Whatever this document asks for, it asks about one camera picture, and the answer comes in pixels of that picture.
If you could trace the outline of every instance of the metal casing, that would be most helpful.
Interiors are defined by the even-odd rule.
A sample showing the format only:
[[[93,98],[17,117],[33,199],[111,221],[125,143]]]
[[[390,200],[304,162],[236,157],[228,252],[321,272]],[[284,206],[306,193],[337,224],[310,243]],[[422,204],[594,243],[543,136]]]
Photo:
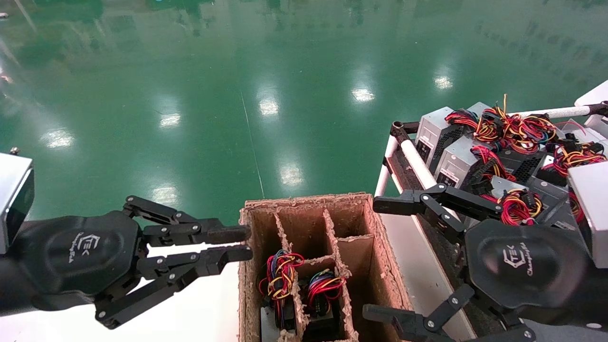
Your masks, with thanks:
[[[539,223],[570,231],[578,229],[574,215],[572,215],[566,187],[551,184],[535,176],[530,177],[527,185],[532,192],[541,197],[543,211]]]
[[[0,254],[5,254],[33,201],[32,160],[0,153]]]
[[[570,187],[578,197],[586,220],[579,224],[581,234],[598,268],[608,268],[608,162],[568,169]]]
[[[477,145],[487,146],[482,142],[473,140],[469,136],[462,136],[443,150],[437,170],[435,171],[437,182],[458,189],[463,185],[467,185],[471,173],[475,170],[474,166],[476,166],[479,160],[471,153],[471,148]]]
[[[453,143],[463,132],[463,127],[450,125],[446,116],[453,112],[452,108],[443,107],[420,118],[418,133],[416,134],[416,150],[433,173],[445,146]]]

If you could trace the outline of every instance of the honeycomb cardboard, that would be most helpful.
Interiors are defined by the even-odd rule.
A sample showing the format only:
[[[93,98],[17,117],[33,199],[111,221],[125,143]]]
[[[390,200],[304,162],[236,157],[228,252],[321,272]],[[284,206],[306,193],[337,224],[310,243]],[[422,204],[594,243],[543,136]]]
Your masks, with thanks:
[[[257,284],[266,259],[283,248],[306,260],[296,268],[293,286],[295,333],[281,331],[278,341],[299,342],[309,323],[298,277],[326,268],[346,278],[339,298],[339,341],[400,341],[391,326],[363,319],[364,304],[411,310],[393,250],[368,194],[324,195],[245,202],[241,224],[251,226],[247,241],[254,258],[239,266],[239,342],[260,342],[262,295]]]

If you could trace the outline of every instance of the computer power supply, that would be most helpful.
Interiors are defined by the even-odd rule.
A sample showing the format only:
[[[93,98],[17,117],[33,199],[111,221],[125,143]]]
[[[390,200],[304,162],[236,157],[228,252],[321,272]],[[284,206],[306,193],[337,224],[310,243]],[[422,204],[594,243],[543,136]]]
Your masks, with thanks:
[[[481,115],[489,106],[477,102],[467,110]],[[453,112],[452,108],[443,107],[429,114],[423,115],[418,126],[415,146],[418,154],[426,163],[431,173],[435,173],[443,150],[460,138],[465,128],[461,125],[450,125],[446,116]]]
[[[471,182],[480,180],[493,164],[484,164],[471,152],[471,148],[478,145],[491,149],[487,144],[473,140],[470,136],[462,136],[446,147],[435,171],[437,182],[467,190]]]

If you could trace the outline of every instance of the green floor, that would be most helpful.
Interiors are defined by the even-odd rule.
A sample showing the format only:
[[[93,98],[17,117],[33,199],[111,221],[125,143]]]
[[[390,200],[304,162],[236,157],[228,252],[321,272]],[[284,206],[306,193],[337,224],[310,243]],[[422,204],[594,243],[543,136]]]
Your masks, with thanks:
[[[608,79],[607,1],[14,0],[0,150],[32,218],[134,194],[235,223],[245,200],[373,192],[394,120],[569,106]]]

